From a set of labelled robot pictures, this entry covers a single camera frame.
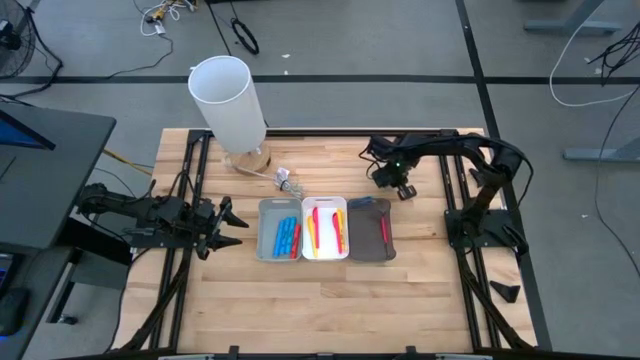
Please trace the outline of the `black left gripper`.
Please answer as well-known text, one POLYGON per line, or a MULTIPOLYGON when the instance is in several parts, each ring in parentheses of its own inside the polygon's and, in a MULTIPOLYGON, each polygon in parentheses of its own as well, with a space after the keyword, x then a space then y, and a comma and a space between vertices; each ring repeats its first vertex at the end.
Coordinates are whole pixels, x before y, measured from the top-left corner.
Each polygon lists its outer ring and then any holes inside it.
POLYGON ((215 206, 210 199, 202 200, 195 211, 194 220, 197 235, 195 251, 199 259, 207 259, 210 251, 242 244, 239 239, 220 234, 222 221, 232 227, 249 227, 248 223, 233 214, 230 197, 222 198, 219 211, 215 210, 215 206))

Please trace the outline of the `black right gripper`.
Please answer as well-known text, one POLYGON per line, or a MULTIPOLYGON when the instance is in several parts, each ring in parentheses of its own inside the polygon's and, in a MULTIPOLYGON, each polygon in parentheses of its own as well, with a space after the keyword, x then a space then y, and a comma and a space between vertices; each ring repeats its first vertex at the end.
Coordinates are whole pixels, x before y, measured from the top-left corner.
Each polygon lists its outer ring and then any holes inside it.
POLYGON ((417 195, 415 187, 408 184, 408 173, 416 167, 418 159, 406 156, 397 147, 405 146, 412 140, 411 135, 397 136, 389 140, 380 135, 373 135, 367 146, 367 153, 374 158, 374 163, 383 163, 371 174, 378 188, 395 188, 401 200, 409 200, 417 195))

